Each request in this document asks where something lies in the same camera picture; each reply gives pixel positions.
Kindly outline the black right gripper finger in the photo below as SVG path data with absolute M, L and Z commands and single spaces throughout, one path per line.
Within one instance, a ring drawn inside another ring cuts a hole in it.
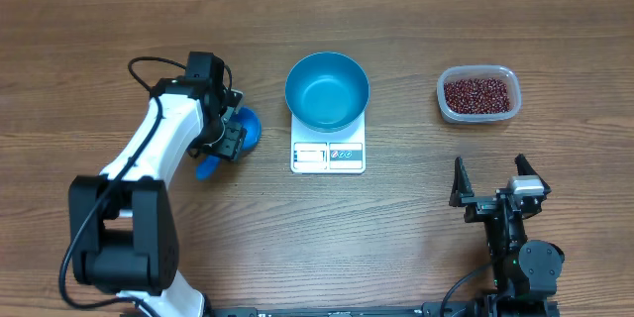
M 544 193 L 545 194 L 550 194 L 551 193 L 551 187 L 550 185 L 534 170 L 534 168 L 531 166 L 531 164 L 529 163 L 529 161 L 527 160 L 527 158 L 523 155 L 523 154 L 519 154 L 515 159 L 514 159 L 516 168 L 517 168 L 517 172 L 520 176 L 523 175 L 535 175 L 537 176 L 543 187 L 544 187 Z
M 449 205 L 452 207 L 465 207 L 471 204 L 475 198 L 463 159 L 456 157 L 454 170 L 454 183 L 449 199 Z

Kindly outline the blue measuring scoop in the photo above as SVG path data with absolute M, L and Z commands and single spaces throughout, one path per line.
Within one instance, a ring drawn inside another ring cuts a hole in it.
M 257 114 L 248 107 L 243 107 L 237 114 L 233 114 L 229 123 L 242 125 L 245 131 L 242 137 L 242 146 L 236 154 L 236 159 L 244 153 L 250 152 L 258 144 L 262 134 L 262 124 Z M 217 155 L 208 155 L 207 158 L 196 167 L 196 178 L 204 180 L 209 178 L 219 167 L 224 158 Z

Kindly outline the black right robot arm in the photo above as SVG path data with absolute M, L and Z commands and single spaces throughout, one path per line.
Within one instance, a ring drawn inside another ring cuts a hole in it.
M 490 262 L 456 282 L 439 307 L 441 316 L 542 316 L 560 314 L 549 298 L 557 292 L 565 254 L 557 245 L 530 240 L 524 222 L 542 212 L 551 187 L 522 154 L 514 159 L 517 174 L 489 196 L 475 195 L 463 160 L 455 159 L 449 205 L 465 209 L 467 223 L 484 225 Z M 465 282 L 487 269 L 494 290 L 451 307 L 449 299 Z

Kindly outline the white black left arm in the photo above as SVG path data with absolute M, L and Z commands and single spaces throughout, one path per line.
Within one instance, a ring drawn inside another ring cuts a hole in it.
M 57 284 L 74 309 L 131 303 L 145 316 L 214 313 L 178 269 L 168 187 L 185 156 L 240 156 L 248 131 L 235 116 L 244 95 L 213 53 L 192 52 L 181 68 L 145 87 L 148 112 L 121 153 L 69 186 L 70 243 Z

